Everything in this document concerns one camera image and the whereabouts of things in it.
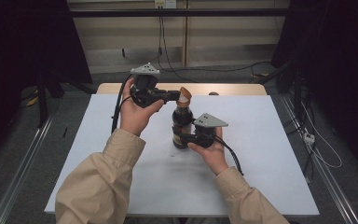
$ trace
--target beige sleeve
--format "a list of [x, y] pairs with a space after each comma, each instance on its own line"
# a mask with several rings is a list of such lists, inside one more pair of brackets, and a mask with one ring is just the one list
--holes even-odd
[[288, 223], [260, 191], [249, 187], [234, 167], [218, 175], [216, 183], [225, 198], [231, 224]]
[[116, 129], [103, 153], [88, 156], [64, 180], [56, 196], [57, 223], [123, 223], [132, 168], [144, 147], [144, 140]]

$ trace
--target gray floor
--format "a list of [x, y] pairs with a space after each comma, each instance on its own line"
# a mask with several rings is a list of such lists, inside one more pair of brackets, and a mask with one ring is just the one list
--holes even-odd
[[[125, 61], [125, 59], [121, 56], [121, 51], [110, 53], [112, 55], [112, 61]], [[124, 72], [111, 73], [109, 69], [114, 67], [109, 67], [109, 69], [105, 70], [101, 74], [93, 74], [92, 78], [94, 80], [94, 84], [90, 86], [92, 88], [97, 88], [98, 85], [103, 82], [120, 81], [128, 74], [128, 72], [126, 72], [128, 67], [135, 67], [142, 65], [143, 63], [147, 63], [148, 60], [145, 60], [146, 62], [142, 62], [143, 59], [141, 52], [134, 50], [131, 53], [138, 55], [137, 57], [139, 57], [139, 59], [137, 59], [135, 63], [132, 60], [129, 60], [125, 69], [123, 67], [117, 69], [118, 71], [121, 70]], [[267, 61], [268, 59], [269, 58], [266, 57], [260, 61]], [[173, 56], [172, 61], [178, 62], [178, 58], [176, 57], [175, 59]], [[238, 62], [234, 62], [233, 65], [217, 64], [218, 63], [214, 63], [215, 66], [209, 66], [208, 69], [227, 70], [242, 68], [248, 63], [238, 64]], [[194, 65], [205, 66], [209, 64], [197, 63], [195, 61]], [[269, 73], [273, 70], [273, 68], [267, 64], [260, 64], [253, 67], [253, 70], [254, 74], [264, 74]], [[199, 82], [246, 83], [252, 80], [252, 69], [250, 68], [235, 72], [193, 70], [178, 72], [178, 74], [186, 78], [192, 78], [193, 80]], [[184, 82], [173, 73], [164, 72], [163, 75], [164, 76], [161, 76], [162, 81]], [[53, 117], [41, 148], [39, 148], [37, 155], [35, 155], [34, 162], [31, 164], [31, 169], [24, 178], [21, 190], [19, 194], [16, 195], [16, 201], [9, 207], [10, 212], [8, 213], [8, 216], [4, 218], [6, 223], [55, 222], [54, 216], [45, 214], [43, 210], [48, 201], [48, 197], [54, 188], [54, 180], [60, 174], [63, 163], [76, 136], [76, 131], [80, 125], [90, 99], [90, 96], [86, 93], [78, 91], [67, 84], [62, 85], [65, 88], [65, 95], [62, 99], [48, 98], [49, 108], [52, 109], [57, 107], [57, 112]], [[276, 106], [282, 124], [284, 124], [291, 118], [283, 105], [282, 95], [277, 93], [273, 81], [270, 81], [265, 85], [265, 87]], [[24, 90], [24, 95], [31, 90], [32, 88]], [[348, 197], [356, 216], [358, 216], [358, 160], [352, 156], [345, 140], [339, 136], [339, 133], [334, 132], [334, 127], [331, 125], [328, 118], [324, 116], [324, 112], [318, 107], [316, 101], [313, 102], [312, 107], [315, 111], [315, 124], [318, 131], [324, 139], [326, 139], [331, 146], [334, 147], [337, 154], [343, 161], [340, 168], [330, 170], [341, 186], [342, 191]], [[32, 143], [37, 130], [38, 112], [37, 105], [21, 107], [13, 119], [12, 125], [7, 133], [7, 139], [0, 147], [0, 200], [2, 195], [4, 195], [7, 190], [10, 180], [13, 178], [15, 172], [20, 166], [22, 158], [26, 154], [28, 147]], [[285, 128], [287, 132], [290, 132], [293, 129], [293, 124]], [[288, 139], [298, 158], [300, 166], [304, 167], [307, 161], [308, 152], [304, 148], [303, 142], [297, 133], [289, 134]], [[323, 143], [319, 136], [317, 136], [316, 142], [324, 159], [327, 162], [337, 164], [337, 156], [332, 153], [329, 146]], [[306, 172], [306, 176], [311, 177], [311, 166]], [[311, 178], [309, 187], [321, 214], [317, 217], [289, 217], [289, 220], [298, 221], [299, 223], [346, 223], [337, 208], [337, 201], [335, 201], [331, 196], [331, 193], [324, 183], [323, 177], [319, 174], [316, 168], [314, 169], [314, 175]]]

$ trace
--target white table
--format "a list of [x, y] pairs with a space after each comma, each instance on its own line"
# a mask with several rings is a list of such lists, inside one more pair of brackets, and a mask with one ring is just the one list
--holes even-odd
[[[198, 85], [207, 89], [215, 84]], [[67, 175], [91, 152], [103, 150], [116, 99], [116, 94], [91, 97], [45, 212], [54, 213], [55, 195]], [[319, 214], [269, 96], [195, 95], [190, 107], [196, 118], [207, 112], [228, 122], [223, 129], [224, 139], [236, 152], [244, 177], [283, 215]], [[128, 215], [224, 217], [227, 210], [215, 187], [214, 174], [200, 155], [189, 149], [176, 149], [172, 144], [174, 108], [175, 103], [168, 102], [142, 133], [147, 144], [133, 171]], [[229, 165], [235, 165], [228, 151], [226, 155]]]

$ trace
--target person's left hand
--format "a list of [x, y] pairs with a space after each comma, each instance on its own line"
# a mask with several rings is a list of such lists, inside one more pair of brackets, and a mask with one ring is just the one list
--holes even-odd
[[133, 83], [134, 79], [131, 78], [126, 82], [126, 85], [123, 89], [122, 100], [125, 100], [128, 97], [130, 98], [125, 100], [121, 105], [120, 129], [129, 133], [133, 133], [137, 136], [141, 136], [141, 132], [147, 126], [150, 117], [162, 108], [164, 101], [158, 100], [146, 108], [141, 108], [140, 106], [136, 105], [131, 98], [130, 87]]

